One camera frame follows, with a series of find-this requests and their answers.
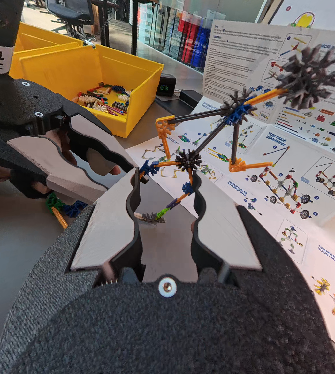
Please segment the small black device green display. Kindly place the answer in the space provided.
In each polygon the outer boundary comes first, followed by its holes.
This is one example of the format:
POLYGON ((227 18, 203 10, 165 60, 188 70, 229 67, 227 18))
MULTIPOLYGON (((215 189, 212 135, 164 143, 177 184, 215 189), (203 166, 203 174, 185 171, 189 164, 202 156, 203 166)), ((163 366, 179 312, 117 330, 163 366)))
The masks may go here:
POLYGON ((156 96, 172 97, 176 87, 176 78, 172 74, 161 73, 156 96))

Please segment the multicolour rod connector toy figure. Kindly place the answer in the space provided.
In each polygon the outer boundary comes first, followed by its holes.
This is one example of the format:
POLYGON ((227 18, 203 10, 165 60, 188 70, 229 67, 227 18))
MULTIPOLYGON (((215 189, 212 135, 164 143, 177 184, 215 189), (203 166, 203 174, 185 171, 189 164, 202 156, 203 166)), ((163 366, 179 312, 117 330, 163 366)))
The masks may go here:
POLYGON ((177 206, 184 198, 193 194, 193 171, 197 170, 202 164, 200 152, 221 132, 226 126, 233 127, 231 158, 228 162, 230 172, 243 172, 248 169, 267 168, 272 166, 272 162, 247 164, 240 158, 237 158, 237 139, 240 125, 243 121, 248 121, 248 115, 254 116, 257 110, 256 104, 265 102, 272 98, 284 99, 283 103, 291 103, 292 108, 298 110, 307 109, 320 101, 327 99, 331 92, 325 86, 335 87, 335 71, 328 72, 327 69, 335 64, 335 45, 332 46, 324 56, 320 55, 322 45, 318 44, 314 48, 306 47, 302 51, 302 56, 296 55, 289 58, 283 65, 282 70, 286 73, 277 77, 279 84, 275 89, 266 93, 255 95, 254 90, 243 88, 242 93, 235 90, 230 95, 231 103, 224 101, 224 104, 217 110, 209 110, 194 115, 186 116, 167 116, 156 119, 156 128, 158 136, 162 141, 165 156, 168 161, 154 161, 149 164, 146 161, 139 171, 139 179, 149 175, 156 175, 161 167, 175 166, 189 175, 189 182, 182 187, 183 195, 174 199, 172 203, 161 210, 159 213, 145 213, 136 215, 137 218, 148 223, 164 223, 163 215, 177 206), (167 135, 175 129, 178 122, 197 120, 212 116, 222 117, 219 125, 209 134, 209 136, 194 150, 188 149, 179 151, 174 160, 170 160, 171 154, 167 143, 167 135))

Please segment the white sheet with coloured drawing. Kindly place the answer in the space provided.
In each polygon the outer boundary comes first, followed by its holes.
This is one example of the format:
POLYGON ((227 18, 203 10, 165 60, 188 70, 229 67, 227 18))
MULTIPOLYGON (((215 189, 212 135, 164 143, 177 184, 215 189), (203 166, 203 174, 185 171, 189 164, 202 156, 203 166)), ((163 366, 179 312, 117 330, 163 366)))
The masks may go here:
POLYGON ((269 24, 335 31, 335 0, 284 0, 269 24))

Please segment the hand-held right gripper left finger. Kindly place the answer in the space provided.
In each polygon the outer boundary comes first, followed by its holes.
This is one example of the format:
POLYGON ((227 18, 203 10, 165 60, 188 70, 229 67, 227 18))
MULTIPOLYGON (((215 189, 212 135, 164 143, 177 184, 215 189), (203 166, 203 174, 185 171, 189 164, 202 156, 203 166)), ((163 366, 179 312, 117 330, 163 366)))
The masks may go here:
POLYGON ((138 219, 139 169, 133 168, 104 193, 94 209, 71 264, 71 270, 142 270, 138 219))

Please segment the small yellow parts bin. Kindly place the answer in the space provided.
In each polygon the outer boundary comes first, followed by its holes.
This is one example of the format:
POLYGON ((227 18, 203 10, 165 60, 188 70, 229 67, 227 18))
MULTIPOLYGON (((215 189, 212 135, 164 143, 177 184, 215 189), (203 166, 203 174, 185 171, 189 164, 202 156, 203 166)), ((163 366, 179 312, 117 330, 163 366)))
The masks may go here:
POLYGON ((83 41, 20 22, 9 75, 23 78, 20 59, 59 50, 79 48, 83 41))

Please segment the connector assembly with yellow rods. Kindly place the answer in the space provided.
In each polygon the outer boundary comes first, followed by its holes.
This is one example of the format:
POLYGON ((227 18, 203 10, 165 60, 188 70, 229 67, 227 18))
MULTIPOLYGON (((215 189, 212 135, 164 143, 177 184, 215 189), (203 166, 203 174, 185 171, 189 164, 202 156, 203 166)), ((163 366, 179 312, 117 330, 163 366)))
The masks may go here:
POLYGON ((69 218, 76 218, 88 205, 80 200, 72 205, 67 205, 63 203, 55 193, 49 194, 45 203, 48 210, 54 215, 64 230, 68 227, 68 224, 62 214, 69 218))

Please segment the pile of toy parts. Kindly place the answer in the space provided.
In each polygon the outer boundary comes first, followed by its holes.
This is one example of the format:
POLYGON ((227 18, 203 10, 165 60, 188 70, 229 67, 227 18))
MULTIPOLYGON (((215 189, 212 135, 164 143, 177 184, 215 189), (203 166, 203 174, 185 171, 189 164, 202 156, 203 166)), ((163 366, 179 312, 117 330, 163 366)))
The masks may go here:
POLYGON ((97 87, 78 92, 72 101, 88 109, 114 116, 124 116, 128 111, 132 91, 120 85, 99 82, 97 87))

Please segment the large yellow parts bin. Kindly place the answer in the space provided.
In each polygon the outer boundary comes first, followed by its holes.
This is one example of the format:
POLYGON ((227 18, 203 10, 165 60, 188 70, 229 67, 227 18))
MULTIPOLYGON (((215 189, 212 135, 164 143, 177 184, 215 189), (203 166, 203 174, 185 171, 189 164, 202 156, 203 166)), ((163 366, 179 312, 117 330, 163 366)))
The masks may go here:
POLYGON ((164 65, 97 44, 20 58, 23 78, 72 100, 105 85, 131 91, 127 113, 114 116, 87 108, 113 135, 127 138, 154 102, 164 65))

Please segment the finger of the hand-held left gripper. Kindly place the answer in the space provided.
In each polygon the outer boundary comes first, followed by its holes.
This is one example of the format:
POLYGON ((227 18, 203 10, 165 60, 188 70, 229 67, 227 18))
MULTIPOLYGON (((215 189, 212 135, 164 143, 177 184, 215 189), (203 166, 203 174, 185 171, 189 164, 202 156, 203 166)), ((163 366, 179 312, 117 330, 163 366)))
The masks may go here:
POLYGON ((58 193, 66 204, 77 200, 91 204, 107 191, 84 169, 69 163, 58 145, 48 138, 21 136, 7 141, 7 144, 47 174, 47 187, 58 193))
POLYGON ((137 167, 135 161, 124 150, 112 134, 105 130, 104 125, 98 126, 80 114, 71 117, 69 137, 76 137, 78 143, 98 151, 106 160, 118 165, 124 172, 137 167))

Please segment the white instruction sheet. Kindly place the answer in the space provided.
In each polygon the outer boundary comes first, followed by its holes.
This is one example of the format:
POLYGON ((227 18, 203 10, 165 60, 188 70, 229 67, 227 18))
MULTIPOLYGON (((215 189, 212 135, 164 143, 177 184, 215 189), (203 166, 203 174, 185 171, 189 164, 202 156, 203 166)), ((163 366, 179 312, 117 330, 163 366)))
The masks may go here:
MULTIPOLYGON (((335 31, 215 21, 204 69, 203 98, 194 113, 218 109, 243 88, 270 93, 290 57, 335 46, 335 31)), ((328 72, 335 71, 335 64, 328 72)), ((304 274, 335 342, 335 87, 328 99, 299 110, 284 99, 258 103, 240 126, 237 157, 248 165, 228 170, 233 127, 200 152, 200 176, 242 204, 280 243, 304 274)))

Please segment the black power adapter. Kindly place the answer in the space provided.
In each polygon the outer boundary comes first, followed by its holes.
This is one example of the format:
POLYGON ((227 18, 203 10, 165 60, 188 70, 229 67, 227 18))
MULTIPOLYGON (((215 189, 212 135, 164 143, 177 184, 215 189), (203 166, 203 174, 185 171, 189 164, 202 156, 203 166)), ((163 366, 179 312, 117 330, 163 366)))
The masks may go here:
POLYGON ((202 94, 198 93, 195 90, 182 89, 179 93, 179 99, 191 108, 195 108, 202 99, 202 94))

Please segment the person's left hand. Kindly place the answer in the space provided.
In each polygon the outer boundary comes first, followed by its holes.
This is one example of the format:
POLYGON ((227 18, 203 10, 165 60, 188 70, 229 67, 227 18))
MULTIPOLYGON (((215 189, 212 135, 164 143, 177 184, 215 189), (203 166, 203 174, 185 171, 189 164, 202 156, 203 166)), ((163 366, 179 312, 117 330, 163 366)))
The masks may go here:
POLYGON ((78 139, 69 137, 68 129, 53 129, 48 131, 43 137, 52 140, 61 150, 63 157, 72 165, 77 166, 78 163, 74 155, 83 161, 86 161, 91 170, 98 175, 120 174, 120 167, 115 163, 106 160, 98 151, 89 146, 78 143, 78 139))

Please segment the rack of coloured storage boxes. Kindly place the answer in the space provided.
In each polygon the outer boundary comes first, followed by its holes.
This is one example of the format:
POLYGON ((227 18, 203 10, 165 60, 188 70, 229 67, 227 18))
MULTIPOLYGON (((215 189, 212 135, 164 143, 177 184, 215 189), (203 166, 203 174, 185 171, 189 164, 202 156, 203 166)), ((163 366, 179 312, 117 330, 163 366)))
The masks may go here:
POLYGON ((138 3, 138 41, 195 70, 204 71, 210 35, 210 10, 202 1, 163 0, 138 3))

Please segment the black office chair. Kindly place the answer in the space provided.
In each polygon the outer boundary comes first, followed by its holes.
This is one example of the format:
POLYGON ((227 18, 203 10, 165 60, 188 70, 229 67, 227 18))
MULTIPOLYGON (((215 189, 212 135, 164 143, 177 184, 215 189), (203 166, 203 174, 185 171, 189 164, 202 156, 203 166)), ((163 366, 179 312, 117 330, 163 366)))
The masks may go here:
POLYGON ((46 9, 55 15, 64 26, 53 32, 66 30, 69 37, 91 44, 90 35, 84 32, 83 26, 94 24, 94 13, 90 0, 46 0, 46 9))

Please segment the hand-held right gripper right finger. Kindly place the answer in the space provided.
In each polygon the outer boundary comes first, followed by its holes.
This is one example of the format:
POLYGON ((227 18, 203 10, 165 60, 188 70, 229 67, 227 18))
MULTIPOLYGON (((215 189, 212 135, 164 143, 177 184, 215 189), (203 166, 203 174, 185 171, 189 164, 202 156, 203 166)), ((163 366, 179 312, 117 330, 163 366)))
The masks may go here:
POLYGON ((193 172, 194 224, 191 256, 198 269, 262 270, 237 205, 208 178, 193 172))

